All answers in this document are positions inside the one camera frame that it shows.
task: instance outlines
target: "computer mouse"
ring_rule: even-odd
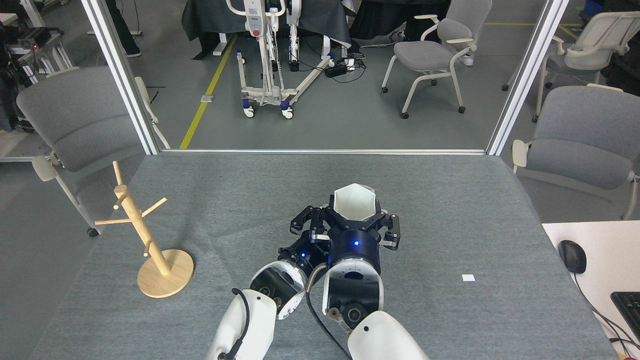
[[[587,255],[584,249],[571,240],[563,240],[558,243],[558,254],[566,269],[576,274],[582,274],[587,270]]]

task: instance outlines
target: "keyboard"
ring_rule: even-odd
[[[615,291],[611,293],[611,300],[636,338],[640,339],[640,292]]]

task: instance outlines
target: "gray tablecloth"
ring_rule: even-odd
[[[618,358],[499,157],[193,153],[147,156],[131,183],[141,208],[168,197],[146,219],[162,249],[192,254],[191,282],[143,295],[143,245],[130,224],[111,225],[31,358],[204,358],[231,287],[296,239],[288,226],[301,209],[350,183],[400,216],[399,250],[380,250],[385,311],[431,360]],[[317,309],[320,297],[316,286]],[[266,356],[340,358],[304,306],[277,322]]]

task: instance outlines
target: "person's leg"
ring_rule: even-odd
[[[105,0],[105,2],[107,3],[109,13],[111,14],[111,18],[113,19],[113,25],[115,25],[116,31],[118,31],[118,37],[120,38],[120,42],[122,43],[124,51],[127,52],[127,55],[140,54],[140,48],[133,40],[133,36],[131,36],[131,32],[129,31],[129,27],[122,18],[120,10],[118,10],[118,7],[116,6],[116,0]]]

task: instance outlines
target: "wooden mug tree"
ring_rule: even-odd
[[[143,255],[145,257],[151,255],[151,258],[142,265],[138,272],[138,287],[149,297],[169,297],[187,285],[193,275],[194,266],[191,256],[183,250],[169,249],[160,251],[156,240],[149,231],[147,223],[143,219],[153,210],[164,204],[166,197],[163,197],[145,211],[141,211],[133,201],[127,185],[122,183],[122,175],[120,174],[120,167],[117,161],[113,162],[113,170],[116,173],[116,180],[118,181],[118,186],[113,189],[113,192],[115,192],[118,197],[113,209],[117,210],[120,206],[123,207],[129,218],[99,220],[96,221],[95,224],[132,223],[138,232],[138,236],[140,236],[140,239],[145,244]]]

